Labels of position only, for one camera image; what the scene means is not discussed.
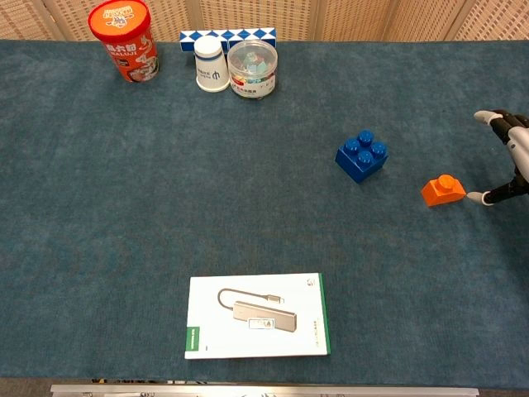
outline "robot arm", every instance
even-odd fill
[[[509,150],[515,164],[514,179],[489,192],[470,192],[467,197],[483,205],[493,205],[520,194],[529,194],[529,119],[505,110],[480,110],[474,118],[493,128],[498,138]]]

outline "orange lego brick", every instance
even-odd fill
[[[461,182],[451,175],[443,174],[437,179],[428,181],[421,190],[428,207],[461,200],[466,192]]]

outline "beige wall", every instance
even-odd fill
[[[0,38],[94,40],[101,0],[0,0]],[[277,28],[279,39],[444,41],[529,39],[529,0],[146,0],[157,41],[180,30]]]

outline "usb-c hub image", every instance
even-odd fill
[[[274,320],[275,329],[281,329],[283,331],[294,332],[296,331],[296,313],[286,312],[284,310],[269,308],[266,306],[260,306],[258,304],[249,304],[247,302],[241,302],[237,300],[233,307],[226,306],[221,301],[221,294],[223,292],[235,292],[237,294],[245,294],[256,296],[258,298],[266,299],[271,302],[281,303],[283,300],[277,295],[261,295],[254,294],[252,292],[239,291],[238,289],[223,288],[218,291],[217,300],[218,303],[225,309],[233,312],[233,318],[241,321],[248,321],[250,318],[272,318]]]

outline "clear plastic lid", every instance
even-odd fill
[[[268,76],[278,65],[275,48],[261,40],[242,41],[234,45],[227,59],[230,72],[249,79]]]

